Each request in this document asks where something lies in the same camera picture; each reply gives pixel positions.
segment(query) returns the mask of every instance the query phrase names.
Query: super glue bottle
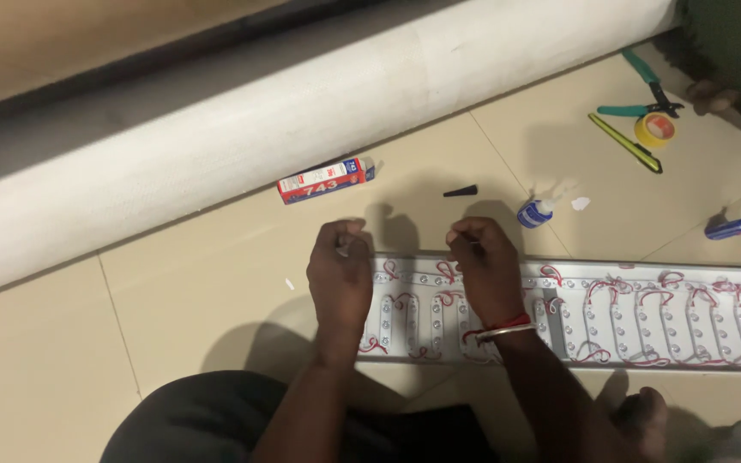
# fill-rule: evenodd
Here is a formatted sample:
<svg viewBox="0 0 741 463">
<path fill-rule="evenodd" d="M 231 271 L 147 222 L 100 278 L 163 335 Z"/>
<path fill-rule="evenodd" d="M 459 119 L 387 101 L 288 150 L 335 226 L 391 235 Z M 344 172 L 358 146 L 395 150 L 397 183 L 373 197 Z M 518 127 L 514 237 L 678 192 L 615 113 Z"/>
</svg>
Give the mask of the super glue bottle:
<svg viewBox="0 0 741 463">
<path fill-rule="evenodd" d="M 528 228 L 536 228 L 542 225 L 553 218 L 553 207 L 557 205 L 557 201 L 562 199 L 566 192 L 567 189 L 553 199 L 535 199 L 531 201 L 520 209 L 516 218 Z"/>
<path fill-rule="evenodd" d="M 736 237 L 741 235 L 741 218 L 725 222 L 722 225 L 705 228 L 705 236 L 711 240 L 721 240 L 723 238 Z"/>
</svg>

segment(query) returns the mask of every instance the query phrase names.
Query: hand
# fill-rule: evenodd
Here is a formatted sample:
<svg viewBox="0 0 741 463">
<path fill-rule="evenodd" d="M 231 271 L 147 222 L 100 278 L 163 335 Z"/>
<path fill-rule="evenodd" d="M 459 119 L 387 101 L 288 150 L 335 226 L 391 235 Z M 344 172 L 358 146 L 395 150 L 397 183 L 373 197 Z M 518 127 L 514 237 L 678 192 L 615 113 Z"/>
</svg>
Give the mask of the hand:
<svg viewBox="0 0 741 463">
<path fill-rule="evenodd" d="M 449 260 L 464 274 L 465 294 L 486 328 L 525 313 L 516 248 L 492 219 L 470 216 L 453 224 L 446 236 Z"/>
<path fill-rule="evenodd" d="M 319 360 L 351 366 L 371 309 L 370 251 L 358 235 L 363 221 L 325 223 L 310 253 L 307 275 L 316 307 Z M 345 248 L 346 256 L 337 248 Z"/>
</svg>

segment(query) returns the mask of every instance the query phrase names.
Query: white roll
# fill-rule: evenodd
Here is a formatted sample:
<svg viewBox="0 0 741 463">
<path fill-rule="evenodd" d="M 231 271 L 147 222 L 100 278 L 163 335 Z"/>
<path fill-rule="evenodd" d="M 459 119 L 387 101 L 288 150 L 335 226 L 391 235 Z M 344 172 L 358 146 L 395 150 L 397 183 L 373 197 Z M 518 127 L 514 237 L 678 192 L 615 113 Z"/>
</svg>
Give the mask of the white roll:
<svg viewBox="0 0 741 463">
<path fill-rule="evenodd" d="M 386 3 L 0 123 L 0 286 L 653 36 L 674 15 L 674 0 L 439 3 Z"/>
</svg>

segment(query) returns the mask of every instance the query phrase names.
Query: tape roll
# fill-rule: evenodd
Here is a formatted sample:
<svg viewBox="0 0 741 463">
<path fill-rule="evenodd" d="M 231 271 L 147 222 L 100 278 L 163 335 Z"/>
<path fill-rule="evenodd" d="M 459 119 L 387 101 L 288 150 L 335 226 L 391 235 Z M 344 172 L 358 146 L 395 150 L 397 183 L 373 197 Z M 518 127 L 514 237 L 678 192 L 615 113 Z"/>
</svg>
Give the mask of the tape roll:
<svg viewBox="0 0 741 463">
<path fill-rule="evenodd" d="M 633 133 L 639 142 L 654 148 L 664 147 L 676 132 L 676 126 L 665 113 L 646 114 L 633 126 Z"/>
</svg>

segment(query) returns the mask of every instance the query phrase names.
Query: dark pants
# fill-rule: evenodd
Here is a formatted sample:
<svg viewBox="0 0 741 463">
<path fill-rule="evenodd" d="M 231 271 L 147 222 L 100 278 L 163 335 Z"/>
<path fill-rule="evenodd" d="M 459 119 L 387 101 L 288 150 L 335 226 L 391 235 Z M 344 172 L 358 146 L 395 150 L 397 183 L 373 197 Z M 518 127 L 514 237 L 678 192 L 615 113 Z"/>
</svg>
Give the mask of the dark pants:
<svg viewBox="0 0 741 463">
<path fill-rule="evenodd" d="M 213 372 L 160 387 L 110 438 L 101 463 L 247 461 L 286 386 L 251 372 Z M 467 405 L 409 415 L 349 411 L 342 461 L 497 461 Z"/>
</svg>

